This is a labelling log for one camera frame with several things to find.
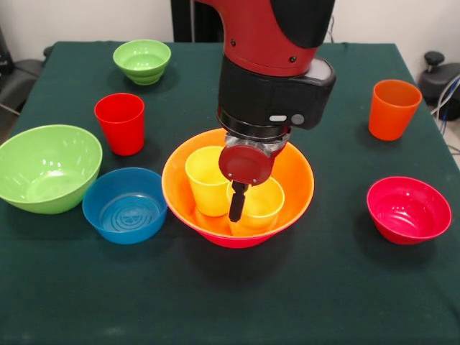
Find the white wall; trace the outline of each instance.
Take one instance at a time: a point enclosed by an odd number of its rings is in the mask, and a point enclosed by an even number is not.
[[[0,0],[0,25],[14,60],[58,40],[173,41],[170,0]]]
[[[411,73],[423,54],[460,61],[460,0],[336,0],[337,42],[395,42]],[[0,0],[15,60],[42,58],[58,40],[173,40],[170,0]]]
[[[460,0],[336,0],[333,13],[336,42],[396,43],[416,78],[429,50],[460,62]]]

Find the orange cup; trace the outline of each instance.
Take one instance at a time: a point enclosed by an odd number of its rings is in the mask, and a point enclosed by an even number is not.
[[[375,84],[369,117],[369,131],[381,140],[399,139],[422,101],[422,93],[402,80]]]

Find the orange bowl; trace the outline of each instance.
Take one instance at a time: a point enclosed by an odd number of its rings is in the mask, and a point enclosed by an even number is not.
[[[190,228],[214,244],[227,248],[256,246],[297,221],[313,197],[313,171],[307,159],[294,145],[287,143],[273,166],[272,177],[285,192],[285,205],[275,227],[263,234],[232,236],[227,216],[208,217],[196,210],[190,184],[185,174],[188,156],[205,146],[224,146],[226,131],[213,129],[181,144],[169,157],[162,174],[162,188],[170,210]]]

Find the table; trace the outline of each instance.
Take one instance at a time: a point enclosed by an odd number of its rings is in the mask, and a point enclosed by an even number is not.
[[[15,133],[43,124],[91,130],[101,174],[138,166],[161,173],[171,152],[216,128],[222,46],[170,44],[153,86],[132,84],[111,61],[118,42],[59,42]],[[168,214],[150,240],[103,240],[81,207],[56,216],[0,202],[1,344],[450,344],[460,341],[460,173],[423,104],[396,142],[367,131],[372,86],[412,81],[394,45],[324,45],[337,73],[322,122],[291,142],[316,177],[312,204],[258,247],[230,250]],[[101,97],[146,103],[147,141],[113,155],[93,116]],[[409,175],[438,188],[454,222],[435,241],[400,247],[368,216],[377,179]]]

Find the cup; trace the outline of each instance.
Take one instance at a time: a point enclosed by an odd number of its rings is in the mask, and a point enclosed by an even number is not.
[[[229,212],[230,202],[226,197],[229,181],[219,169],[223,149],[220,146],[202,147],[185,161],[185,173],[196,208],[206,216],[219,217]]]
[[[144,101],[130,93],[113,93],[94,107],[94,114],[115,154],[130,156],[143,148],[144,109]]]
[[[369,131],[381,140],[399,139],[421,101],[422,93],[410,83],[393,79],[380,81],[372,95]]]
[[[231,201],[234,190],[227,188],[227,198]],[[243,213],[237,222],[230,221],[230,230],[234,236],[263,234],[273,229],[281,208],[285,203],[285,194],[281,185],[274,179],[254,187],[249,186],[244,194]]]

